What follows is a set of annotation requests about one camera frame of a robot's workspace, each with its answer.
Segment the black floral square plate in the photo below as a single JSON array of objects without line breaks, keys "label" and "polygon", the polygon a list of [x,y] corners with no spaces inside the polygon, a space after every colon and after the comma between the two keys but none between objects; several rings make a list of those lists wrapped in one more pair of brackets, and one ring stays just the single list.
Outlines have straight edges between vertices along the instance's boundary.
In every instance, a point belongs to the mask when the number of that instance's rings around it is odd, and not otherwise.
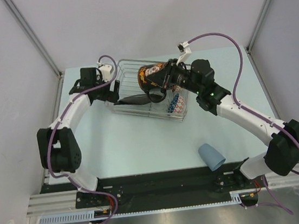
[{"label": "black floral square plate", "polygon": [[114,105],[145,105],[149,104],[151,101],[149,100],[146,94],[137,94],[131,95],[129,97],[122,98],[118,100]]}]

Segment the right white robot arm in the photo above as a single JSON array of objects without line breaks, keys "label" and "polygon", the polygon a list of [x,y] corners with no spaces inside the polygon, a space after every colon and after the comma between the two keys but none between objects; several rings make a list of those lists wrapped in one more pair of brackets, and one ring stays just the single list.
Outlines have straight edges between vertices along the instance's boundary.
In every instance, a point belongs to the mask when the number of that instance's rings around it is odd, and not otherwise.
[{"label": "right white robot arm", "polygon": [[196,102],[204,111],[236,123],[268,147],[265,153],[241,162],[235,174],[240,188],[248,188],[254,178],[270,172],[286,176],[299,162],[299,122],[273,119],[240,102],[234,92],[215,82],[215,71],[208,60],[195,60],[186,68],[170,59],[140,69],[138,75],[139,85],[146,93],[157,88],[162,93],[174,87],[186,89],[197,95]]}]

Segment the dark mug red interior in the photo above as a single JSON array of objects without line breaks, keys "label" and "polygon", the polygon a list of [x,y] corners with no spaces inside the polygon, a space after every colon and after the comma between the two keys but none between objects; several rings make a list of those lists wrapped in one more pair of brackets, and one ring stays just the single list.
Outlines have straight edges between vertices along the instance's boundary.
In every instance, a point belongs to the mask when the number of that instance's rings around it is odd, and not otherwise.
[{"label": "dark mug red interior", "polygon": [[152,103],[160,103],[169,89],[167,62],[142,66],[138,71],[138,84]]}]

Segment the metal wire dish rack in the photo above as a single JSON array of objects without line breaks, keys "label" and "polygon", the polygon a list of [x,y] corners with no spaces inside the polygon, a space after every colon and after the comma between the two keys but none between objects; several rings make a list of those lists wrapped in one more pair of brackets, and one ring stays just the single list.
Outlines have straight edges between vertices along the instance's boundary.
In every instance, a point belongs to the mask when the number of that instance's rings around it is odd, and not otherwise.
[{"label": "metal wire dish rack", "polygon": [[120,81],[119,100],[106,103],[107,108],[114,113],[183,121],[188,110],[188,91],[174,87],[161,92],[156,87],[145,93],[138,83],[141,67],[153,69],[167,60],[166,57],[155,60],[121,59],[116,78]]}]

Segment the light blue plastic cup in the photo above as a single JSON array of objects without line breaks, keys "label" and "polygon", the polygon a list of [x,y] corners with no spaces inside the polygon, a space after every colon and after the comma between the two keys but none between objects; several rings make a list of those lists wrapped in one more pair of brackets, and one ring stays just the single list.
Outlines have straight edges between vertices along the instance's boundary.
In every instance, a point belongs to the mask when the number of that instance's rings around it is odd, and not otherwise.
[{"label": "light blue plastic cup", "polygon": [[219,169],[226,161],[226,158],[218,152],[213,146],[207,143],[198,149],[199,156],[211,171]]}]

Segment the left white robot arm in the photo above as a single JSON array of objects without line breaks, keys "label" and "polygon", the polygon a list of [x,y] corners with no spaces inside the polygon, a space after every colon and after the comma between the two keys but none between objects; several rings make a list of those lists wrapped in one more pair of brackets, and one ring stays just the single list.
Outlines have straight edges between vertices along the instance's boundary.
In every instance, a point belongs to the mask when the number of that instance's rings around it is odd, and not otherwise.
[{"label": "left white robot arm", "polygon": [[75,138],[80,120],[96,100],[110,103],[119,100],[120,81],[116,67],[97,63],[97,67],[81,68],[80,78],[69,91],[63,112],[48,128],[39,129],[37,143],[42,166],[53,178],[68,178],[76,188],[87,193],[87,200],[95,206],[104,203],[106,194],[98,188],[98,179],[82,165],[82,153]]}]

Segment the blue rim red pattern bowl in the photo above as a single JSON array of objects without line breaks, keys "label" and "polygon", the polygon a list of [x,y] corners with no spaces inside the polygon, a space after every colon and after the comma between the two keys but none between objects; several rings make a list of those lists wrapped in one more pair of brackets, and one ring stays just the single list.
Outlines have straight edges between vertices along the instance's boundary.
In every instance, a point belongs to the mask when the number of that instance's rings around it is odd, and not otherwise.
[{"label": "blue rim red pattern bowl", "polygon": [[172,99],[172,101],[171,101],[171,103],[168,107],[167,112],[168,113],[176,113],[176,114],[179,113],[179,114],[181,114],[184,110],[184,107],[185,107],[185,100],[184,100],[182,95],[177,93],[173,97],[173,99]]}]

